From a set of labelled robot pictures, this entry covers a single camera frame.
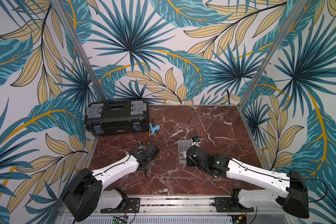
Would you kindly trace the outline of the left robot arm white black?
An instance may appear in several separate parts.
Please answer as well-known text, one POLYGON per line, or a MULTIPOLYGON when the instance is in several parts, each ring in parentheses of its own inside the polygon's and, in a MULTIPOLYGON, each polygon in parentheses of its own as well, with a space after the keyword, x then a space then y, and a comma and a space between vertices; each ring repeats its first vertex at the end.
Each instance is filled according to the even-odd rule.
POLYGON ((121 160, 106 167, 90 171, 87 168, 77 172, 63 194, 63 203, 74 217, 81 222, 96 210, 111 210, 125 213, 133 209, 128 196, 120 189, 110 190, 106 196, 101 193, 120 178, 136 171, 147 171, 160 150, 153 143, 139 145, 121 160))

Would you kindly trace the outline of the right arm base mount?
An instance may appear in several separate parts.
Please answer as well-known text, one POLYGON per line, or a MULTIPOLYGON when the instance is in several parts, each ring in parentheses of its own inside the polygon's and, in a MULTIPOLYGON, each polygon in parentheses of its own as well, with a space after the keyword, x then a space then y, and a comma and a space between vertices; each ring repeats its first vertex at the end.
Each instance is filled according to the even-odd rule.
POLYGON ((254 212, 253 207, 248 208, 239 202, 240 191, 241 189, 235 188, 229 197, 215 197, 212 206, 216 208, 218 213, 240 212, 245 214, 247 212, 254 212))

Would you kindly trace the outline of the translucent plastic storage box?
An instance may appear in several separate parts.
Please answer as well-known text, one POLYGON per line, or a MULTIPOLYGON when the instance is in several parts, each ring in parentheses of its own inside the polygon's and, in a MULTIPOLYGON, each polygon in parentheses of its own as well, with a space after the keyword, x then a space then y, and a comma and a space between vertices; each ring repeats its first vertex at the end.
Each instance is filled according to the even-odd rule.
POLYGON ((190 147, 191 147, 191 141, 189 139, 178 140, 178 157, 180 164, 187 164, 186 153, 190 147))

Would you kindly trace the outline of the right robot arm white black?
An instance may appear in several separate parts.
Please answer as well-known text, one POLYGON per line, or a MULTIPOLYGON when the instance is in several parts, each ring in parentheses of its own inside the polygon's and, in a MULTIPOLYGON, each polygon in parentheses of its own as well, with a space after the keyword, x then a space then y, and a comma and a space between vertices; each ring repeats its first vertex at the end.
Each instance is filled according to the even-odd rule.
POLYGON ((294 217, 309 218, 308 188, 295 170, 279 173, 261 169, 229 156, 210 155, 201 147, 191 146, 186 152, 187 166, 197 167, 207 175, 241 180, 260 190, 238 190, 234 202, 241 207, 276 207, 294 217))

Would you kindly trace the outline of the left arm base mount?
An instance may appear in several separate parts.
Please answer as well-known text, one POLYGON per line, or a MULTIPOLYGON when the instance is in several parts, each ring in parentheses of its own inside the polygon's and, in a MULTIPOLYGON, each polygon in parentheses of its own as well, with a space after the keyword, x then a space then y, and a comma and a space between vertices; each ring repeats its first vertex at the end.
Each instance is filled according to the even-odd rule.
POLYGON ((103 214, 138 213, 141 198, 128 197, 120 188, 114 188, 101 196, 98 209, 103 214))

